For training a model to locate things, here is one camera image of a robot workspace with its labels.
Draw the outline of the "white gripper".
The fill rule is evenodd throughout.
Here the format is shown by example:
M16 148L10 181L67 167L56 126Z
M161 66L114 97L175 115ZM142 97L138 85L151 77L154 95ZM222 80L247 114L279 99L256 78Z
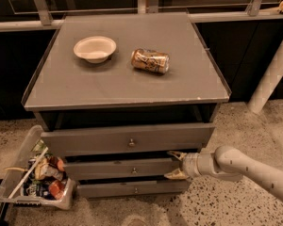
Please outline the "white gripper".
M170 180L186 180L188 178L195 178L200 176L198 169L198 156L199 153L182 153L179 151L168 151L168 155L171 155L182 161L182 170L175 169L172 172L168 172L164 175L165 178Z

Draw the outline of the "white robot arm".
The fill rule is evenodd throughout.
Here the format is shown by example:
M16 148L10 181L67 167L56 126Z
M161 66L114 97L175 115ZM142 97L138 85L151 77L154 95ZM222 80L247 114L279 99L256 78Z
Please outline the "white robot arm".
M240 150L218 147L213 153L182 153L169 151L180 165L165 174L170 180L190 180L200 176L211 176L225 181L239 181L243 176L283 202L283 171L261 163Z

